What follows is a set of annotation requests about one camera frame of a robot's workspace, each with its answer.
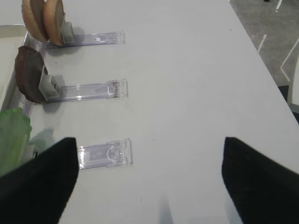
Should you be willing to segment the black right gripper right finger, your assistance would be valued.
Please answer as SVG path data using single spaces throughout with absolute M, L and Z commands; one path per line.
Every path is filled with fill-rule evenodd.
M 299 175 L 235 137 L 225 139 L 221 174 L 244 224 L 297 224 Z

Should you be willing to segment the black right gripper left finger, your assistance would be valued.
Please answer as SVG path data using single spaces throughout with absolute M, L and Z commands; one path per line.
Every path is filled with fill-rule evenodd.
M 78 178 L 75 138 L 64 138 L 0 179 L 2 224 L 57 224 Z

